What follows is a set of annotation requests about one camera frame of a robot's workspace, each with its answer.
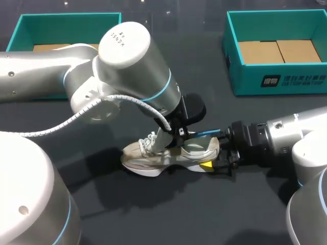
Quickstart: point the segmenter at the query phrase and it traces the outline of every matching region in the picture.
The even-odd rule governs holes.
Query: open box
[[[222,45],[235,95],[327,93],[325,10],[230,11]]]
[[[121,21],[121,13],[23,14],[6,51],[48,51],[74,43],[97,48],[103,35]],[[65,98],[59,94],[47,99]]]

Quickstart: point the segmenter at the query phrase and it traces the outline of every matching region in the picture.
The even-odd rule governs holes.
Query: white cable
[[[163,123],[164,127],[166,130],[171,131],[171,127],[168,123],[168,121],[165,119],[164,116],[162,116],[160,114],[160,112],[158,112],[156,109],[154,109],[153,107],[149,106],[148,104],[133,98],[131,96],[127,96],[127,95],[108,95],[105,96],[103,99],[96,99],[95,101],[93,101],[90,105],[85,106],[82,110],[80,110],[79,112],[77,112],[74,116],[72,116],[71,118],[69,118],[68,120],[64,121],[63,123],[47,129],[47,130],[42,130],[42,131],[38,131],[38,132],[30,132],[30,133],[17,133],[17,132],[4,132],[4,131],[0,131],[1,133],[10,133],[10,134],[15,134],[15,135],[19,135],[25,138],[32,138],[32,137],[39,137],[39,136],[45,136],[48,134],[52,134],[60,129],[65,128],[66,126],[68,126],[69,124],[71,124],[72,122],[74,122],[77,118],[79,118],[80,116],[82,116],[84,113],[86,113],[87,111],[91,110],[93,107],[97,106],[98,104],[100,104],[103,101],[106,100],[114,100],[114,99],[118,99],[118,100],[124,100],[124,101],[130,101],[133,102],[141,107],[144,107],[145,109],[151,111],[153,114],[155,114],[159,120]]]

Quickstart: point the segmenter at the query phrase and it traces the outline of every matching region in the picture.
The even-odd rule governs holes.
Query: shoe sole
[[[136,168],[132,168],[129,167],[125,164],[122,163],[122,165],[127,168],[128,170],[132,171],[133,173],[136,173],[138,175],[142,175],[142,176],[146,176],[146,177],[157,177],[159,176],[167,167],[172,166],[172,165],[179,165],[182,167],[187,168],[190,171],[193,172],[200,172],[200,173],[212,173],[214,170],[210,167],[205,167],[205,166],[201,166],[200,164],[203,162],[210,162],[215,160],[218,157],[218,154],[216,154],[215,157],[212,157],[211,160],[204,160],[204,161],[199,161],[199,162],[195,162],[195,161],[184,161],[184,162],[176,162],[176,163],[171,163],[168,164],[164,167],[161,168],[156,168],[156,169],[149,169],[149,170],[145,170],[145,169],[136,169]]]

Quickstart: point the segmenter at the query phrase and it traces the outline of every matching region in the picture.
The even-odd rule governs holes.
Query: shoelace
[[[156,138],[157,136],[155,132],[151,132],[147,138],[138,140],[139,148],[142,154],[151,152],[151,146],[153,146]]]

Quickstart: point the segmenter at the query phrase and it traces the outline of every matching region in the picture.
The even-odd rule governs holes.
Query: yellow tag
[[[213,167],[213,162],[202,162],[200,165],[204,167]]]

